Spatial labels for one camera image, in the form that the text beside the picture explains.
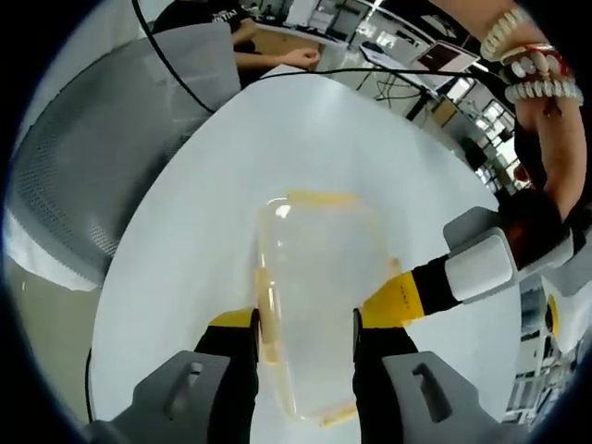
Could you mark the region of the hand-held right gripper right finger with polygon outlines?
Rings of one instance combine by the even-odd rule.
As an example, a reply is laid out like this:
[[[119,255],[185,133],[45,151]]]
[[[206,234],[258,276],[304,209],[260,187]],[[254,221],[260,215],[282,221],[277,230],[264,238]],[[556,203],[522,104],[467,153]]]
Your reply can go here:
[[[402,327],[370,328],[353,311],[353,392],[363,443],[512,443],[477,389]]]

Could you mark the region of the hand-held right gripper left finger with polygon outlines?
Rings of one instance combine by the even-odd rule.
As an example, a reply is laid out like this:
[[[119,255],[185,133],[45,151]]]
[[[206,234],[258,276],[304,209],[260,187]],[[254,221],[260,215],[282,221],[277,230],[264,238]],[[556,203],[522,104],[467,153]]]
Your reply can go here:
[[[87,426],[91,443],[247,443],[257,375],[260,315],[214,318],[193,351],[180,351],[133,390],[131,405]]]

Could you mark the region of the person's left hand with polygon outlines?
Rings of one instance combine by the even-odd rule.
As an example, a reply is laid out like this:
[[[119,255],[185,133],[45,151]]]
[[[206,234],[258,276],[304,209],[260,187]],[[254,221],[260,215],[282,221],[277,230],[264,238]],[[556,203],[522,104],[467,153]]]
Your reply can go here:
[[[544,192],[566,219],[586,183],[587,146],[580,106],[574,99],[529,99],[516,103],[518,123],[536,133],[547,179]]]

